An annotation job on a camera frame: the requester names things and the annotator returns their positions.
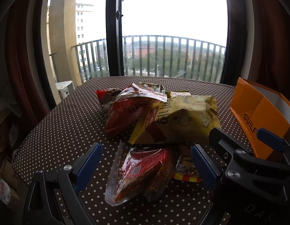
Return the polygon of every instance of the metal railing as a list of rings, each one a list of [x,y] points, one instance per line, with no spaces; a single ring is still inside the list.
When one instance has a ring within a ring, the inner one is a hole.
[[[183,78],[210,82],[220,80],[225,46],[162,35],[123,36],[122,41],[126,76],[174,77],[183,70]],[[82,83],[90,77],[109,76],[106,39],[73,48]]]
[[[73,48],[75,48],[82,83],[91,77],[109,76],[106,39],[81,43]]]
[[[123,36],[126,76],[174,77],[219,82],[225,46],[164,35]]]

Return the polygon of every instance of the table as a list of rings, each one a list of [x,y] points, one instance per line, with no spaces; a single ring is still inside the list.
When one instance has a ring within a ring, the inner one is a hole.
[[[244,132],[229,110],[235,89],[233,86],[158,77],[93,78],[56,106],[26,137],[13,162],[13,168],[21,180],[29,185],[38,169],[48,171],[62,168],[65,163],[73,164],[94,142],[99,142],[104,154],[87,189],[79,194],[96,224],[196,224],[210,205],[210,194],[204,189],[203,183],[172,179],[159,199],[153,202],[147,202],[144,196],[139,195],[119,206],[111,207],[104,200],[119,140],[127,143],[135,123],[116,138],[109,139],[104,131],[105,120],[95,91],[124,88],[139,82],[163,84],[166,90],[172,91],[189,90],[192,95],[214,96],[222,129],[237,138],[245,148],[251,149]],[[210,146],[203,148],[216,162],[224,164]],[[69,216],[62,199],[59,203],[63,214]],[[224,217],[221,224],[226,222],[227,217]]]

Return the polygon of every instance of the blue gripper pad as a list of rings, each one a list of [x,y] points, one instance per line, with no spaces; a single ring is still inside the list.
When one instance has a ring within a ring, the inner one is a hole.
[[[276,134],[266,130],[265,128],[260,128],[257,130],[256,137],[261,142],[265,143],[267,146],[271,147],[277,152],[284,152],[285,145],[283,138],[280,138]]]
[[[200,145],[191,148],[191,158],[205,187],[210,191],[213,190],[221,176],[219,169]]]
[[[97,144],[95,148],[92,146],[89,150],[90,154],[87,156],[88,152],[83,156],[86,158],[85,162],[81,165],[81,168],[76,173],[76,182],[74,186],[75,192],[78,194],[82,190],[86,189],[94,170],[96,169],[100,158],[102,156],[102,145]]]

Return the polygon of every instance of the snack bag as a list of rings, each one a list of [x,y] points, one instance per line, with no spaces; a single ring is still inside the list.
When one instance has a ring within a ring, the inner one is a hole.
[[[140,117],[129,139],[130,144],[208,143],[211,129],[220,128],[212,96],[177,96],[160,103]]]
[[[107,182],[105,201],[117,206],[145,191],[149,201],[157,199],[173,172],[173,153],[157,150],[130,150],[120,167],[123,143],[120,144]]]
[[[135,97],[118,102],[116,97],[121,92],[120,89],[97,90],[96,92],[106,121],[105,132],[110,137],[116,136],[140,117],[152,101],[151,98]]]
[[[182,181],[200,182],[199,172],[191,160],[191,148],[179,145],[179,151],[181,154],[172,178]]]

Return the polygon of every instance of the orange box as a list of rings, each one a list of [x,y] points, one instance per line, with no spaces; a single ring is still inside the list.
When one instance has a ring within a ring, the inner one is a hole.
[[[267,159],[273,150],[256,138],[263,127],[290,139],[290,102],[279,92],[239,78],[230,110],[249,140],[254,155]]]

